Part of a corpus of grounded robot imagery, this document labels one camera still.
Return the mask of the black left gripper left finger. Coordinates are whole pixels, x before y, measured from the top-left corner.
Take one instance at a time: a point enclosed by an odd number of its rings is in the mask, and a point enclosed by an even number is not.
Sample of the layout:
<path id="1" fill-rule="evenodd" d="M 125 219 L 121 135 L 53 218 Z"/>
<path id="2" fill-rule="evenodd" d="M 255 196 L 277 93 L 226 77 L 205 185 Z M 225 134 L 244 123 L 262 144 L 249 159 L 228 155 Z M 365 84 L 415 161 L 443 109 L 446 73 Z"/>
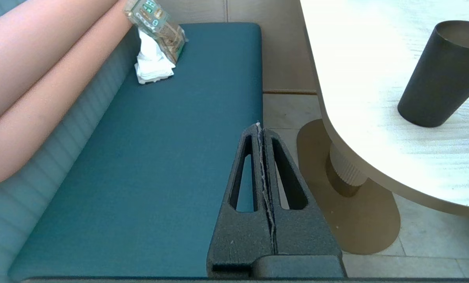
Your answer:
<path id="1" fill-rule="evenodd" d="M 275 252 L 275 224 L 262 138 L 259 123 L 245 129 L 240 137 L 207 253 L 209 277 L 252 277 L 253 264 Z M 237 210 L 247 156 L 252 163 L 253 212 Z"/>

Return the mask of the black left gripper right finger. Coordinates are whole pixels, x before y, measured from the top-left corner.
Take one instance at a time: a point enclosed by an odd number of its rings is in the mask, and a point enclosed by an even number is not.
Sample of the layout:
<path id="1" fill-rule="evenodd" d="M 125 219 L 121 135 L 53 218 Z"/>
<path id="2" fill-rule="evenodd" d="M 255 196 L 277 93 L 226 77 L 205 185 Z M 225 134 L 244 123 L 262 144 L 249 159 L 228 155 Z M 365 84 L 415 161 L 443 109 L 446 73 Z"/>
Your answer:
<path id="1" fill-rule="evenodd" d="M 270 213 L 270 238 L 277 255 L 342 257 L 324 215 L 279 134 L 262 131 Z"/>

